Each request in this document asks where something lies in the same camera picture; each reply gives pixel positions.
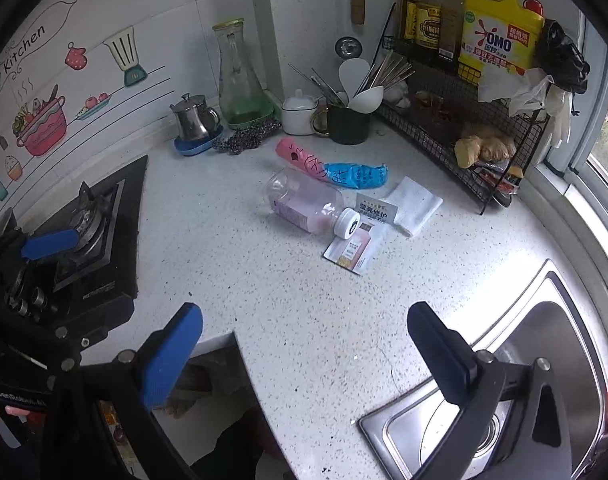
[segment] yellow pitcher lid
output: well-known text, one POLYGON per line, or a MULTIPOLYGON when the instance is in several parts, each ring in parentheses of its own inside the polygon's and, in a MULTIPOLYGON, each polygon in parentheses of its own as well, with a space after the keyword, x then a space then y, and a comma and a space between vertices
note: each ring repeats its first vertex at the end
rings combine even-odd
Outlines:
POLYGON ((213 25, 213 30, 221 30, 226 27, 230 27, 231 25, 239 25, 240 23, 244 23, 243 18, 236 18, 234 20, 228 20, 227 22, 216 23, 213 25))

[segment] yellow detergent jug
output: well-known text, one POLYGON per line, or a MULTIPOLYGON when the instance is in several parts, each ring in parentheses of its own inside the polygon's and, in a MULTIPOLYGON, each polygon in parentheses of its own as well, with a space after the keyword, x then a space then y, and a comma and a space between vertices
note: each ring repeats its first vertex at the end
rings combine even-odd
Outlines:
POLYGON ((543 26, 543 16, 524 9, 518 0, 465 0, 460 76, 477 83, 479 75, 471 77, 466 66, 481 72, 484 63, 523 75, 532 68, 543 26))

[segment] stainless steel kettle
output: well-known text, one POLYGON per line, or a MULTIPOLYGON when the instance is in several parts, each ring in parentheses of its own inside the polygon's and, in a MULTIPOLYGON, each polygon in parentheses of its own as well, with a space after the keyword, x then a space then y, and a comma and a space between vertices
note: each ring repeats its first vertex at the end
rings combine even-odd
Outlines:
POLYGON ((219 133, 219 115, 206 104, 203 95, 184 94, 171 110, 180 123, 181 140, 207 142, 219 133))

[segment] glass pitcher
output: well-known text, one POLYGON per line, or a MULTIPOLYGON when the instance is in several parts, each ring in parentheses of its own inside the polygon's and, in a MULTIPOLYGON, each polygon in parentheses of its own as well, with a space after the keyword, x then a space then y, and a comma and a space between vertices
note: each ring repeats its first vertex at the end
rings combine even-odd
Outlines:
POLYGON ((219 107, 231 128, 244 128, 273 113, 244 44, 244 19, 213 25, 219 44, 219 107))

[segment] white bottle cap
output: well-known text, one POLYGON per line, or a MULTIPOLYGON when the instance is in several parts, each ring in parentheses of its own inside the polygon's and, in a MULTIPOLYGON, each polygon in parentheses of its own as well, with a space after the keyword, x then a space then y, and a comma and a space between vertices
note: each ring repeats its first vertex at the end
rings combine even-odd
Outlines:
POLYGON ((333 231, 335 232, 335 236, 348 240, 355 232, 358 225, 359 213, 356 210, 347 207, 341 212, 340 218, 335 222, 333 231))

